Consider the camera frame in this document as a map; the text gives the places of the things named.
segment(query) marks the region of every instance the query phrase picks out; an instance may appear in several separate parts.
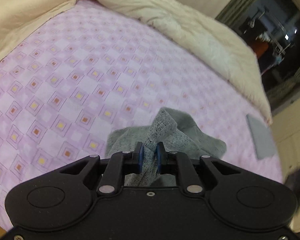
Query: black object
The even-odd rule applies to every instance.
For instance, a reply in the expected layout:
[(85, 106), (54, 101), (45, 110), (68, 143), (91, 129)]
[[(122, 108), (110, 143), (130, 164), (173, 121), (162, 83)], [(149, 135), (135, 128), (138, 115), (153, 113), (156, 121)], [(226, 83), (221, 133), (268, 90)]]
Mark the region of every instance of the black object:
[(2, 240), (299, 239), (288, 228), (297, 198), (285, 185), (207, 155), (166, 152), (163, 143), (156, 153), (158, 171), (175, 175), (177, 187), (123, 186), (141, 172), (142, 143), (16, 186), (5, 202), (14, 228)]
[(299, 208), (300, 207), (300, 169), (290, 174), (287, 177), (284, 184), (296, 194), (298, 208)]
[(264, 54), (258, 59), (260, 72), (263, 73), (268, 67), (274, 64), (276, 57), (273, 55), (274, 47), (271, 43), (268, 43), (269, 47)]
[(248, 17), (239, 27), (239, 30), (242, 32), (241, 38), (249, 45), (253, 43), (260, 34), (266, 32), (268, 29), (258, 18), (251, 19)]

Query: gray cloth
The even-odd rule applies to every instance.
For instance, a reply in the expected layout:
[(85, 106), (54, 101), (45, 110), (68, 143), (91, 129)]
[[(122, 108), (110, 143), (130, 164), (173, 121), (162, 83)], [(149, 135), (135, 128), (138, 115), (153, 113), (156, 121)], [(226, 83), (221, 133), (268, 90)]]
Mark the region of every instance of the gray cloth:
[(112, 132), (107, 140), (106, 158), (124, 150), (134, 150), (137, 142), (144, 143), (144, 163), (141, 174), (126, 176), (126, 186), (174, 186), (171, 175), (157, 174), (155, 150), (163, 142), (166, 151), (187, 153), (192, 159), (207, 154), (222, 157), (226, 144), (200, 131), (192, 117), (184, 112), (161, 108), (150, 126), (128, 127)]
[(274, 143), (270, 128), (250, 114), (247, 114), (247, 122), (258, 160), (277, 154), (277, 147)]

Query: metal rivet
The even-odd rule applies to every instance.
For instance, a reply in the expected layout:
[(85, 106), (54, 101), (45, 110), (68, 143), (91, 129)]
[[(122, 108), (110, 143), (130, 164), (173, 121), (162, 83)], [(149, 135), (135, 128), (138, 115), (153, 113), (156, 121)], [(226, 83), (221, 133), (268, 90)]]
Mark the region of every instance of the metal rivet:
[(104, 194), (109, 194), (114, 192), (115, 188), (111, 185), (103, 185), (99, 188), (99, 191)]
[(148, 197), (153, 197), (154, 195), (155, 195), (155, 193), (152, 192), (152, 191), (147, 192), (147, 196), (148, 196)]
[(199, 185), (190, 185), (187, 187), (187, 191), (190, 193), (200, 193), (203, 191), (203, 188)]
[(13, 237), (13, 240), (23, 240), (22, 236), (16, 235)]

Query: bed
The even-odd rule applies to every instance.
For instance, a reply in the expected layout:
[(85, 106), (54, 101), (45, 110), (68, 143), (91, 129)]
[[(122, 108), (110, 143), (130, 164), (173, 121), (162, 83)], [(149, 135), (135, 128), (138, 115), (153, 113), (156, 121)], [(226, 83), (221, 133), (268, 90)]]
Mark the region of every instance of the bed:
[(211, 68), (170, 31), (109, 8), (79, 0), (0, 60), (4, 229), (12, 226), (4, 209), (10, 189), (87, 155), (104, 156), (109, 133), (149, 125), (162, 106), (188, 112), (204, 133), (226, 142), (224, 161), (282, 181), (277, 155), (256, 158), (246, 122), (247, 114), (265, 124), (271, 115), (238, 91), (234, 72), (225, 77), (220, 62)]

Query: white comforter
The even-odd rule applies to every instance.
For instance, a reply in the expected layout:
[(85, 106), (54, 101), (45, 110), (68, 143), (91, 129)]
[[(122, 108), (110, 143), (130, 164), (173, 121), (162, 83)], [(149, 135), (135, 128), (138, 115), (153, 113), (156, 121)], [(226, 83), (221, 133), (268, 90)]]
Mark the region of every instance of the white comforter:
[(98, 0), (153, 26), (220, 73), (272, 122), (252, 50), (229, 28), (175, 0)]

